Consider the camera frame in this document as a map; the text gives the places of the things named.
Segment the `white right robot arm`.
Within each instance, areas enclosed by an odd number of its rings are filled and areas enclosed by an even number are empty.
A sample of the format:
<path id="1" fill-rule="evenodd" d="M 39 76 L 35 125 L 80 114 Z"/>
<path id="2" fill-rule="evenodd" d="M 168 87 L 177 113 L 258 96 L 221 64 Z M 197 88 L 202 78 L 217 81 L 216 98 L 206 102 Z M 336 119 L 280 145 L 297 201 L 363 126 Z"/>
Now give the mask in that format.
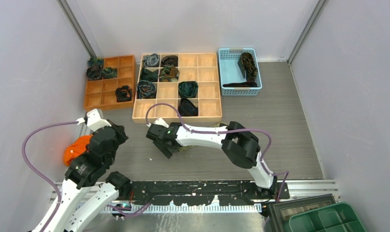
<path id="1" fill-rule="evenodd" d="M 263 198 L 269 199 L 276 194 L 277 177 L 263 160 L 271 141 L 262 149 L 259 138 L 254 134 L 256 129 L 247 129 L 235 121 L 221 127 L 196 127 L 180 122 L 167 124 L 162 118 L 147 126 L 146 137 L 168 159 L 183 147 L 216 148 L 223 151 L 235 166 L 250 173 Z"/>

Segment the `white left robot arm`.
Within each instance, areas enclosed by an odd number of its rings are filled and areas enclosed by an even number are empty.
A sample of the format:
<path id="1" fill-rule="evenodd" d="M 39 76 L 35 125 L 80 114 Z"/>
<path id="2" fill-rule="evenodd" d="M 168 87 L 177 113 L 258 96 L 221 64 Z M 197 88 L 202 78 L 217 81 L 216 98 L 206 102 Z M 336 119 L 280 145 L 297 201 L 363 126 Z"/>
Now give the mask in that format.
<path id="1" fill-rule="evenodd" d="M 105 119 L 100 109 L 93 109 L 76 121 L 86 124 L 92 137 L 86 150 L 73 159 L 62 186 L 36 232 L 81 232 L 113 200 L 124 200 L 132 191 L 131 180 L 118 171 L 107 177 L 101 188 L 83 205 L 80 202 L 115 162 L 118 147 L 128 136 L 125 128 Z"/>

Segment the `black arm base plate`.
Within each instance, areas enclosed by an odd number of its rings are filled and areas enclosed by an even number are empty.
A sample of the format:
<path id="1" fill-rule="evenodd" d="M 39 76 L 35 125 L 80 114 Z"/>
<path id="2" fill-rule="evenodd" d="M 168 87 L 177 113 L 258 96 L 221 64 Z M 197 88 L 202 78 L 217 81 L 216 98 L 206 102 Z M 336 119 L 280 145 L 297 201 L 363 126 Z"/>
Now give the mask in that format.
<path id="1" fill-rule="evenodd" d="M 214 201 L 220 206 L 244 206 L 288 199 L 286 188 L 287 184 L 278 182 L 264 189 L 252 180 L 134 181 L 116 200 L 153 206 L 207 206 Z"/>

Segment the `green floral patterned tie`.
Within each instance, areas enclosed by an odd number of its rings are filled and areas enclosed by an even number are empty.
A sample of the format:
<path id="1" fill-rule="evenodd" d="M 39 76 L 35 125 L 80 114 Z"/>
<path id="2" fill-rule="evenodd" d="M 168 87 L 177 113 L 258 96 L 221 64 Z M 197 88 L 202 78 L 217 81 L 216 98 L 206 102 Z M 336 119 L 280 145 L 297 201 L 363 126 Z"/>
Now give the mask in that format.
<path id="1" fill-rule="evenodd" d="M 218 122 L 218 123 L 212 124 L 212 125 L 210 125 L 208 127 L 209 128 L 218 128 L 218 127 L 223 127 L 223 126 L 228 126 L 228 124 L 227 123 L 223 123 L 223 122 Z M 178 152 L 189 150 L 189 149 L 194 148 L 194 147 L 195 147 L 195 145 L 183 146 L 183 147 L 178 149 Z"/>

